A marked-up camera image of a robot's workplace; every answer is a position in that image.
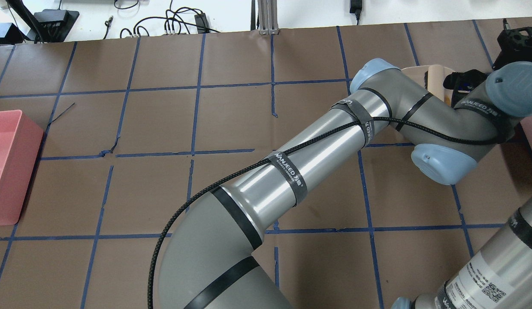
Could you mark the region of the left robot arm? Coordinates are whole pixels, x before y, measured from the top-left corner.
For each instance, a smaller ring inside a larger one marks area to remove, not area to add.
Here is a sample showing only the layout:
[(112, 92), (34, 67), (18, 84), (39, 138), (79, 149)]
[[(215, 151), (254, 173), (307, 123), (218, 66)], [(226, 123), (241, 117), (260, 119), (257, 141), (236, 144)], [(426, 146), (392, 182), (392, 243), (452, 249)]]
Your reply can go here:
[(454, 106), (375, 58), (350, 94), (256, 164), (217, 180), (172, 215), (152, 254), (149, 309), (291, 309), (253, 252), (268, 227), (304, 201), (386, 127), (414, 144), (411, 160), (454, 185), (532, 116), (532, 61), (488, 74)]

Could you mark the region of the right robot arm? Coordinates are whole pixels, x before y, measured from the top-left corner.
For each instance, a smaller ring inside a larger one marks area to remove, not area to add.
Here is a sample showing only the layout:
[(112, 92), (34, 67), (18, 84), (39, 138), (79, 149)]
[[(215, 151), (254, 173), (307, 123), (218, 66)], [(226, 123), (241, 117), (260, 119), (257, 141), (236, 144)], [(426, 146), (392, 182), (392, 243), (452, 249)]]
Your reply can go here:
[[(467, 96), (453, 104), (455, 111), (483, 117), (496, 134), (464, 139), (413, 121), (420, 104), (399, 121), (398, 129), (413, 127), (461, 145), (503, 143), (523, 118), (532, 116), (532, 27), (512, 29), (503, 22), (501, 47), (491, 73)], [(398, 298), (394, 309), (530, 309), (532, 308), (532, 197), (474, 254), (436, 294), (414, 301)]]

